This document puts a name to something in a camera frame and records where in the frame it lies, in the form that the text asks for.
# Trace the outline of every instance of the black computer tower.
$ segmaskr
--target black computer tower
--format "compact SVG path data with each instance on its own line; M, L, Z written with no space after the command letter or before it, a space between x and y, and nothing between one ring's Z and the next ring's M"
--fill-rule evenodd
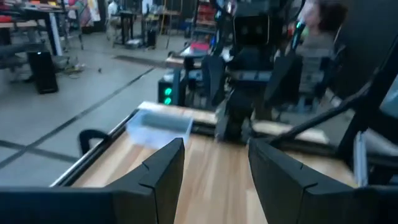
M186 94L185 86L186 84L184 81L180 80L178 89L175 89L173 88L172 80L165 80L165 78L161 78L157 82L157 102L163 103L165 105L184 106Z
M32 70L33 79L39 94L55 93L58 91L57 78L55 77L55 68L51 59L51 53L28 52L28 62Z
M156 47L156 31L154 29L150 29L147 32L147 46Z

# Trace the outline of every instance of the black handle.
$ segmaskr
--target black handle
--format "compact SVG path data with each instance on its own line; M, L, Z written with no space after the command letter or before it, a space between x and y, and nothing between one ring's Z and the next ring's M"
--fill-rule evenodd
M290 51L296 52L296 49L299 46L301 34L303 33L304 28L305 28L304 22L297 23L296 29L294 30L294 33L293 33L292 42L290 43Z
M91 149L90 140L92 139L102 139L104 141L109 141L111 137L102 131L94 129L82 131L79 134L80 151L82 156Z

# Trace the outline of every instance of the desk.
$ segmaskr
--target desk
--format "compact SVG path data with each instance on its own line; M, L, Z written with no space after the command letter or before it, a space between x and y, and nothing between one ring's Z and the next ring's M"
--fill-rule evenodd
M35 27L37 23L35 21L26 21L26 22L0 22L0 29L2 28L13 28L16 27Z
M124 36L124 19L128 18L130 28L130 38L134 38L134 16L138 15L132 11L120 11L120 22L122 26L122 44L126 43L126 37Z
M62 14L63 10L61 10L60 6L51 6L49 4L30 4L27 3L26 6L23 9L26 11L27 17L39 20L43 19L45 22L45 26L47 29L47 33L49 35L50 39L50 45L51 49L54 55L62 56L62 48L61 48L61 43L60 43L60 37L58 34L58 27L57 27L57 21L55 19L55 14L59 13ZM76 19L79 21L79 13L77 12L77 7L75 6L70 6L66 7L67 10L76 10ZM81 37L81 27L80 23L78 22L78 28L79 28L79 41L81 45L81 49L83 49L83 40Z
M143 102L139 108L192 116L196 121L215 122L213 113L190 108L148 102ZM268 122L257 125L257 130L284 131L276 124L269 126ZM309 130L301 138L327 141L323 132L317 130ZM154 152L153 149L135 145L127 133L121 133L72 187L103 187L137 167ZM325 175L356 186L351 172L340 161L297 152L287 154ZM84 158L67 173L79 166ZM175 223L267 223L252 181L245 146L216 142L213 138L196 134L190 136L185 146L184 175Z

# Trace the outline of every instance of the black pole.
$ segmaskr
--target black pole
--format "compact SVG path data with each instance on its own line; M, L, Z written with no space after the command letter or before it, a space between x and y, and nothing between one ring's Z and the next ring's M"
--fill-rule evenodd
M352 107L355 107L359 102L361 102L361 100L363 100L363 98L366 96L366 93L367 93L367 88L362 89L358 93L354 94L353 96L349 97L347 100L342 102L338 107L332 108L316 116L315 118L292 128L290 131L284 134L280 134L276 137L273 137L272 139L269 140L269 144L271 146L278 147L278 145L282 141L292 140L300 133L310 128L313 128L314 126L321 124L331 118L334 118L335 116L341 113L344 113L345 111L349 110Z
M63 36L65 38L65 45L67 50L69 50L69 40L68 40L68 31L67 31L67 9L65 7L65 2L64 0L61 0L61 8L62 8L62 32Z

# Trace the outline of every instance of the red object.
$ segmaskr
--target red object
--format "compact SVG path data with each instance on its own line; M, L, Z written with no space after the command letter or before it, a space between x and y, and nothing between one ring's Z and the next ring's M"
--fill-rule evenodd
M11 16L0 16L0 22L12 22Z
M192 50L208 50L210 47L206 43L199 43L199 42L194 42L191 43L191 49Z

